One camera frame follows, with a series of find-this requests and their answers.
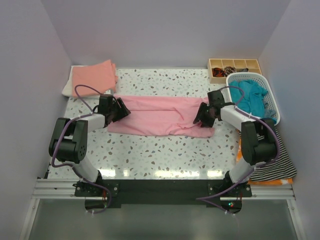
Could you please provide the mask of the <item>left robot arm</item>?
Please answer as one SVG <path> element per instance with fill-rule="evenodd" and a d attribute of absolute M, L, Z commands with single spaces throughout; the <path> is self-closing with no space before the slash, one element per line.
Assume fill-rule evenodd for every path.
<path fill-rule="evenodd" d="M 120 97 L 103 94 L 98 99 L 98 105 L 88 114 L 58 118 L 48 147 L 51 166 L 70 167 L 81 181 L 87 182 L 86 191 L 92 196 L 99 196 L 104 190 L 104 184 L 98 180 L 100 171 L 86 156 L 88 133 L 104 129 L 130 114 L 131 111 Z"/>

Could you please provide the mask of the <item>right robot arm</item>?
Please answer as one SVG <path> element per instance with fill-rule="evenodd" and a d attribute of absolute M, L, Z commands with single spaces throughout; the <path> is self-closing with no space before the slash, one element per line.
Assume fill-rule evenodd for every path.
<path fill-rule="evenodd" d="M 213 127 L 215 121 L 224 121 L 234 126 L 241 137 L 242 157 L 226 172 L 220 187 L 230 197 L 240 190 L 240 184 L 248 181 L 255 169 L 277 160 L 280 143 L 271 118 L 259 118 L 241 110 L 236 103 L 226 102 L 221 90 L 207 94 L 208 103 L 199 106 L 194 124 L 202 128 Z"/>

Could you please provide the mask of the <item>pink t shirt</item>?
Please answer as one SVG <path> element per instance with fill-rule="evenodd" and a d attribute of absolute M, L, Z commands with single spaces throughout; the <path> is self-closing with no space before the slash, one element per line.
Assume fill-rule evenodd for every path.
<path fill-rule="evenodd" d="M 195 138 L 210 138 L 215 133 L 213 127 L 193 123 L 200 104 L 208 102 L 206 97 L 121 95 L 120 98 L 131 114 L 112 122 L 107 127 L 110 133 Z"/>

